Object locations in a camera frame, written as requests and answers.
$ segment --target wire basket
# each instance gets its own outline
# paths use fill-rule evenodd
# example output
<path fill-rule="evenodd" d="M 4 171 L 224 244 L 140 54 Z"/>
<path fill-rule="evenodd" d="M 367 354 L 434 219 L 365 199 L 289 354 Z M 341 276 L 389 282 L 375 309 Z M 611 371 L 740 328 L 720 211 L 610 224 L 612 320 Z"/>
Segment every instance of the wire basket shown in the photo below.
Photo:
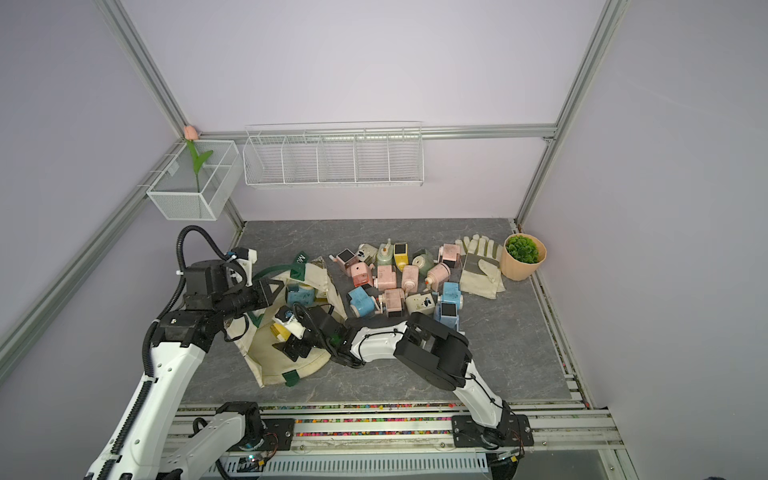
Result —
<path fill-rule="evenodd" d="M 418 125 L 335 130 L 321 124 L 303 130 L 265 127 L 270 129 L 246 129 L 243 165 L 246 184 L 251 187 L 424 183 L 424 151 Z"/>
<path fill-rule="evenodd" d="M 243 174 L 240 152 L 234 141 L 198 140 L 194 144 L 198 153 L 214 151 L 197 179 L 192 155 L 185 146 L 147 190 L 149 198 L 168 220 L 216 220 Z"/>

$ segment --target white work glove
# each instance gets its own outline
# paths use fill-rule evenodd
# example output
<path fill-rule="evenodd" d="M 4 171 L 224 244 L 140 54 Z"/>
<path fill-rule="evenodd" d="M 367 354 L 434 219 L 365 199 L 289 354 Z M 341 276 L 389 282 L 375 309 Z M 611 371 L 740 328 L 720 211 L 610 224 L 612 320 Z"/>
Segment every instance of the white work glove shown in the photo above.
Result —
<path fill-rule="evenodd" d="M 472 239 L 456 240 L 456 244 L 462 248 L 462 254 L 466 254 L 459 289 L 464 293 L 496 298 L 496 293 L 504 291 L 502 271 L 498 268 L 504 246 L 478 234 Z"/>

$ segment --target gray marble table surface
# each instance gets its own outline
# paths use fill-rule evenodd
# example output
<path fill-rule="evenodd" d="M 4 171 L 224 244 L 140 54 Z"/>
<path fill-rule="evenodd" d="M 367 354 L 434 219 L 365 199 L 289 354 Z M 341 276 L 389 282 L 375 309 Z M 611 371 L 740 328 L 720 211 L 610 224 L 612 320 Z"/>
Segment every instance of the gray marble table surface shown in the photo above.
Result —
<path fill-rule="evenodd" d="M 427 247 L 434 255 L 444 243 L 474 233 L 503 242 L 511 233 L 506 219 L 438 220 L 285 220 L 250 221 L 240 238 L 242 247 L 258 251 L 257 269 L 290 263 L 301 250 L 310 258 L 361 243 L 378 247 L 408 242 L 409 252 Z M 345 299 L 352 280 L 333 263 L 329 272 Z M 458 282 L 460 272 L 451 280 Z M 508 401 L 569 399 L 570 393 L 530 280 L 504 278 L 505 292 L 495 300 L 465 294 L 459 312 L 461 329 L 485 381 Z M 195 372 L 183 403 L 222 403 L 251 400 L 260 403 L 439 401 L 456 399 L 437 389 L 398 360 L 376 360 L 362 369 L 328 362 L 320 371 L 293 387 L 260 388 L 232 343 L 217 336 L 203 364 Z"/>

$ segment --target green succulent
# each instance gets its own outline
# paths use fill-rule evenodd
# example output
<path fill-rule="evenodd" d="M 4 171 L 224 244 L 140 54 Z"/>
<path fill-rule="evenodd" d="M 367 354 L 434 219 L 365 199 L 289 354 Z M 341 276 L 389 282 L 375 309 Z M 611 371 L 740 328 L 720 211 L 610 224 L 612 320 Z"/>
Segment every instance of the green succulent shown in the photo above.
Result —
<path fill-rule="evenodd" d="M 538 263 L 538 248 L 528 237 L 512 237 L 507 242 L 507 251 L 512 258 L 523 263 Z"/>

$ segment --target beige flower pot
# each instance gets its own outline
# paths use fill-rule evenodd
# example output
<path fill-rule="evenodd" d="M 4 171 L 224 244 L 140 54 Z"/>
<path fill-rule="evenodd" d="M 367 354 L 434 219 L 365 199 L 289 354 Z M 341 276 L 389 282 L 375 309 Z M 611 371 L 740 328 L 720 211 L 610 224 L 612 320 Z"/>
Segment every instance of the beige flower pot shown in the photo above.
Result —
<path fill-rule="evenodd" d="M 507 242 L 512 237 L 527 237 L 533 240 L 533 243 L 536 244 L 536 248 L 538 249 L 538 263 L 523 263 L 512 258 L 512 255 L 507 251 Z M 510 280 L 525 280 L 536 271 L 538 266 L 541 265 L 544 260 L 547 259 L 547 248 L 544 244 L 538 238 L 533 237 L 532 235 L 526 235 L 525 233 L 513 233 L 507 237 L 507 240 L 504 240 L 503 247 L 500 267 L 504 276 Z"/>

